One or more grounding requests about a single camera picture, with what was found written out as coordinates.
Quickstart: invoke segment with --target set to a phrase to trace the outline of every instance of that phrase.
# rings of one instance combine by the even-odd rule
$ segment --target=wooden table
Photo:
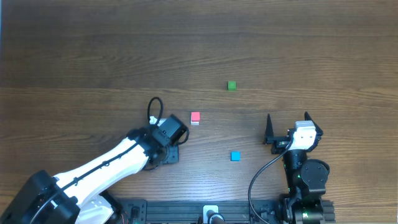
[[[201,123],[178,164],[125,178],[116,196],[246,200],[274,157],[267,113],[282,135],[308,111],[336,219],[397,220],[396,0],[3,0],[1,40],[0,212],[34,172],[74,169],[145,125],[161,96],[165,115]],[[279,161],[253,197],[286,191]]]

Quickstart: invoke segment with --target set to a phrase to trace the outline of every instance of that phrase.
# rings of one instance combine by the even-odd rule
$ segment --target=red and white block
[[[200,112],[192,112],[191,125],[199,125],[199,121],[200,121]]]

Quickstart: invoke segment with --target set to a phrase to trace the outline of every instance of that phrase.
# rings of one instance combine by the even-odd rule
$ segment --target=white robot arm
[[[159,119],[149,117],[154,100],[160,102]],[[178,150],[188,139],[188,128],[174,115],[161,119],[162,110],[162,101],[155,97],[148,106],[150,125],[129,131],[114,149],[53,177],[43,170],[34,174],[1,215],[0,223],[116,223],[121,211],[101,192],[145,166],[158,167],[170,149]],[[178,142],[184,133],[185,140]]]

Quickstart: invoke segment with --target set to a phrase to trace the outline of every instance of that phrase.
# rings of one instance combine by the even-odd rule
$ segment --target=blue cube
[[[241,152],[231,152],[231,161],[240,161]]]

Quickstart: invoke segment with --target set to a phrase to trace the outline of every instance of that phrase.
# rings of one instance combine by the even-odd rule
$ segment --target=pink block
[[[200,112],[192,112],[191,122],[199,122],[199,121],[200,121]]]

